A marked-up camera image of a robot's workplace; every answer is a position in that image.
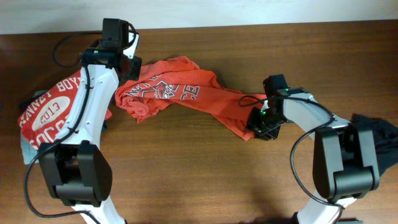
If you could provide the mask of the orange t-shirt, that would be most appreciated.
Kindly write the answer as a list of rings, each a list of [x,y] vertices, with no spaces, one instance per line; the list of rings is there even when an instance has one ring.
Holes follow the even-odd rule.
[[[116,106],[137,122],[173,103],[206,112],[245,141],[255,134],[246,128],[252,106],[238,104],[244,93],[221,86],[214,72],[201,69],[186,56],[141,67],[138,81],[128,80],[115,92]]]

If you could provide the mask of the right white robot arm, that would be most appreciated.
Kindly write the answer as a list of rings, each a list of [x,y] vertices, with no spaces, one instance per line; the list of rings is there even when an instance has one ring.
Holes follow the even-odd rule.
[[[281,88],[250,103],[239,99],[242,107],[253,108],[250,127],[263,138],[275,139],[280,126],[292,122],[304,134],[293,144],[289,163],[299,187],[309,201],[295,212],[291,223],[341,223],[343,211],[379,187],[379,169],[373,133],[342,119],[314,99],[303,88]],[[302,183],[295,168],[295,153],[305,138],[314,141],[312,176],[315,191]]]

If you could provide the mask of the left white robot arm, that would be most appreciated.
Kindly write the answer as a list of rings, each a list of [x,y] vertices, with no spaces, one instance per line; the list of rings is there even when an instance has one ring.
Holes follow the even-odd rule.
[[[111,200],[113,173],[100,151],[108,105],[118,88],[122,60],[126,77],[139,78],[142,60],[126,50],[88,49],[81,83],[64,127],[53,144],[39,148],[39,164],[50,195],[71,206],[87,223],[125,223]]]

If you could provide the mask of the folded navy shirt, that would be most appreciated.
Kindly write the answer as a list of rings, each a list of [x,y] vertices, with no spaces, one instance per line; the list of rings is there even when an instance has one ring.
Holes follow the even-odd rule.
[[[31,99],[20,103],[19,104],[20,113],[23,113],[32,102],[34,102],[36,99],[38,99],[39,97],[44,95],[46,92],[47,92],[46,90],[36,91]],[[107,119],[109,119],[111,116],[112,116],[112,114],[111,114],[110,110],[107,110],[105,120],[104,120],[102,128],[101,128],[102,131],[105,131],[107,129]]]

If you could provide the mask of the folded red soccer shirt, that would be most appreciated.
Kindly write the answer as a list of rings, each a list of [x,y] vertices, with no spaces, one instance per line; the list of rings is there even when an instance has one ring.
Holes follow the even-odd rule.
[[[108,105],[118,86],[114,70],[90,65],[90,92],[83,117],[74,134],[65,144],[88,140],[100,145],[101,128]],[[32,102],[21,114],[18,123],[21,134],[36,149],[43,143],[53,143],[68,134],[80,114],[87,84],[85,70],[63,79],[44,95]]]

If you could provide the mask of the crumpled dark green shirt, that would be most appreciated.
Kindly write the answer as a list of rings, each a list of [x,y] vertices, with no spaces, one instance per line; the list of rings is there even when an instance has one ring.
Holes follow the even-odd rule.
[[[353,114],[351,122],[361,127],[370,128],[376,149],[379,175],[397,164],[397,127],[381,118],[370,118]]]

